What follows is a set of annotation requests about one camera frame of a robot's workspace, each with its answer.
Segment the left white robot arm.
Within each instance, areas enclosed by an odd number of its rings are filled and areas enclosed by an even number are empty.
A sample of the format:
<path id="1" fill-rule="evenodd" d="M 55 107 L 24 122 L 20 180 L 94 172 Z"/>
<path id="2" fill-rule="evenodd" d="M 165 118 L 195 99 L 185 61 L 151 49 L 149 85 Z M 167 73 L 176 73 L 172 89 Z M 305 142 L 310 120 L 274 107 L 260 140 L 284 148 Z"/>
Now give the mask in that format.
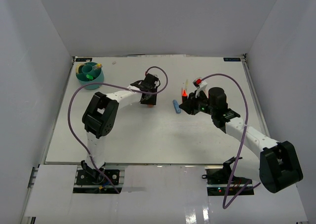
<path id="1" fill-rule="evenodd" d="M 93 95 L 83 117 L 84 129 L 87 134 L 87 155 L 85 163 L 89 169 L 87 178 L 93 184 L 99 184 L 104 179 L 104 171 L 100 169 L 105 164 L 105 138 L 114 127 L 118 110 L 134 104 L 155 105 L 156 92 L 160 80 L 152 74 L 147 74 L 144 80 L 130 84 L 127 90 Z"/>

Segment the beige tape roll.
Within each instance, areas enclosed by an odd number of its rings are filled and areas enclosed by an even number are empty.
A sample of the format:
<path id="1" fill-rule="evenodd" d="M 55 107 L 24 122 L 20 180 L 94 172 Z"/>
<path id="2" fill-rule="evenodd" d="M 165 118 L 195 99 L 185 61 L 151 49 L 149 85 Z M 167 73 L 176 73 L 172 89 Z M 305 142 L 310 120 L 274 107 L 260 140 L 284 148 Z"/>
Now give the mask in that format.
<path id="1" fill-rule="evenodd" d="M 81 74 L 82 73 L 82 68 L 84 67 L 84 64 L 78 64 L 76 66 L 76 74 Z"/>

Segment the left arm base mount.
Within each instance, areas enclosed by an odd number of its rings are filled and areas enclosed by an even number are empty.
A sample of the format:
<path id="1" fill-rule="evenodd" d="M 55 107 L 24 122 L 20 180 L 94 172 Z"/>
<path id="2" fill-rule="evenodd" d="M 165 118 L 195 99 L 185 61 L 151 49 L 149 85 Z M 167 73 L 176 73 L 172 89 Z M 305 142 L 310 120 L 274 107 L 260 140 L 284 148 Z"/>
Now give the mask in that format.
<path id="1" fill-rule="evenodd" d="M 97 170 L 89 167 L 83 160 L 77 169 L 73 193 L 79 194 L 119 194 L 122 190 L 122 181 L 119 169 L 100 168 L 108 177 L 106 179 Z"/>

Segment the yellow capped white marker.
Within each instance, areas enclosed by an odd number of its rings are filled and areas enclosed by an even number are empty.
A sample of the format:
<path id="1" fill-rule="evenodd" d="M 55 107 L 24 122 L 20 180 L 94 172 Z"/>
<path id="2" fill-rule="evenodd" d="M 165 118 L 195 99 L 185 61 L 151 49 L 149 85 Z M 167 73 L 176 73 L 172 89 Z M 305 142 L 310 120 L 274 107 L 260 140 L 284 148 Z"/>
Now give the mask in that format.
<path id="1" fill-rule="evenodd" d="M 102 64 L 96 64 L 93 66 L 93 69 L 94 70 L 98 70 L 98 69 L 101 69 L 102 68 Z"/>

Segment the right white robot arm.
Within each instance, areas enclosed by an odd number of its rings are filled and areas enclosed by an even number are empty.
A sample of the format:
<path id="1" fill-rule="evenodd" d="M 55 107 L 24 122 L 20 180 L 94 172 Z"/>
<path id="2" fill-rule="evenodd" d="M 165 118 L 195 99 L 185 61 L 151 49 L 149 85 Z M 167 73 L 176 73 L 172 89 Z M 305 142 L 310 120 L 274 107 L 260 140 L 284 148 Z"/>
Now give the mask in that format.
<path id="1" fill-rule="evenodd" d="M 210 88 L 207 94 L 190 93 L 179 107 L 190 115 L 209 114 L 217 128 L 242 142 L 258 157 L 257 165 L 234 167 L 235 157 L 225 161 L 219 175 L 227 183 L 234 184 L 242 177 L 259 181 L 269 192 L 276 193 L 303 179 L 295 147 L 288 141 L 278 142 L 247 126 L 240 115 L 228 107 L 222 88 Z"/>

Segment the black highlighter green cap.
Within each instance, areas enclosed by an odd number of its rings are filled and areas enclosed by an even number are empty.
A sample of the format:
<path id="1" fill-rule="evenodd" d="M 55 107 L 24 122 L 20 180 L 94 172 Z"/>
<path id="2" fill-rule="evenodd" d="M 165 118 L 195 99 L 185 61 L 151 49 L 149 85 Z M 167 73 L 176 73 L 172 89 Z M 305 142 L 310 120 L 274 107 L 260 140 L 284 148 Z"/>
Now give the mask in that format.
<path id="1" fill-rule="evenodd" d="M 87 77 L 89 80 L 94 80 L 94 77 L 91 76 L 91 75 L 89 75 L 89 74 L 87 74 L 86 77 Z"/>

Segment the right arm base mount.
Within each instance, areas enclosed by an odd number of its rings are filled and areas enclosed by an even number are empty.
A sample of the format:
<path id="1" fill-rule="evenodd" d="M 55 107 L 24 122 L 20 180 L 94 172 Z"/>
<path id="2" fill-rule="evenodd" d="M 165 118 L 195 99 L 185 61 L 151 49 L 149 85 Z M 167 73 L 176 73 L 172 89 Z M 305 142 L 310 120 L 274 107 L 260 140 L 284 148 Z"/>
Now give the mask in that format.
<path id="1" fill-rule="evenodd" d="M 207 168 L 205 173 L 201 176 L 206 180 L 208 196 L 224 196 L 231 174 L 231 165 L 234 164 L 236 158 L 232 157 L 225 161 L 219 168 Z M 233 176 L 232 182 L 228 189 L 228 196 L 234 196 L 246 184 L 248 179 L 244 177 Z"/>

